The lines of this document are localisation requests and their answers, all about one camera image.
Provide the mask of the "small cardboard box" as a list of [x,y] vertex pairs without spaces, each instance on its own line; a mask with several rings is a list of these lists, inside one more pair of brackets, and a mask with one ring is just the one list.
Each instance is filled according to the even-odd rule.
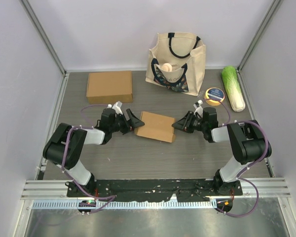
[[175,141],[175,129],[172,126],[176,121],[175,118],[142,111],[141,121],[145,125],[135,129],[137,136],[167,143]]

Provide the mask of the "large cardboard box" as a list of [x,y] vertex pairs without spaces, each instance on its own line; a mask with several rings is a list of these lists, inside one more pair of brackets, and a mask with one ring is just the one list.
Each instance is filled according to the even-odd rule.
[[132,72],[89,73],[86,98],[89,104],[132,103]]

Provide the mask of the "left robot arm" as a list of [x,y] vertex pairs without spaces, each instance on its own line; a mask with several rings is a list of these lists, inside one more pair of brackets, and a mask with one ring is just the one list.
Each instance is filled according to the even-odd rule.
[[80,161],[82,149],[85,145],[105,145],[113,133],[127,134],[145,125],[130,109],[126,113],[128,118],[120,108],[105,108],[95,126],[59,124],[45,145],[42,156],[71,178],[84,197],[94,196],[95,176]]

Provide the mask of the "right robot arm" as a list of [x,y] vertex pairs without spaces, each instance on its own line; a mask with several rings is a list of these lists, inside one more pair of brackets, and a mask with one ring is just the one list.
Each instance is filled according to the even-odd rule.
[[202,114],[189,111],[172,127],[186,133],[200,131],[209,143],[230,142],[232,157],[216,171],[210,187],[218,195],[229,193],[244,172],[272,154],[271,144],[256,120],[219,126],[217,111],[213,107],[205,107]]

